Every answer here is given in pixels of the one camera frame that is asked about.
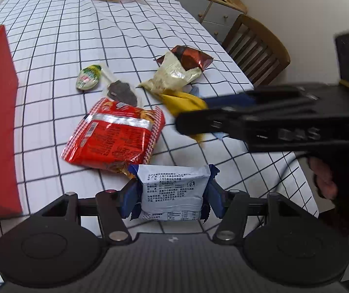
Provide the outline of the person's right hand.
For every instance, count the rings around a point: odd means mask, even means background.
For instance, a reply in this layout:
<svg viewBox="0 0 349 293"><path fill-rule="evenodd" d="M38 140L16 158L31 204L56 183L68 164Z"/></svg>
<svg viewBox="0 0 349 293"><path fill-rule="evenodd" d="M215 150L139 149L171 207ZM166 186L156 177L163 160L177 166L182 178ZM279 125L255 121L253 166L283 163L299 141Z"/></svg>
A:
<svg viewBox="0 0 349 293"><path fill-rule="evenodd" d="M322 160L310 157L308 158L308 166L314 174L314 185L322 199L335 199L338 188L333 181L332 172Z"/></svg>

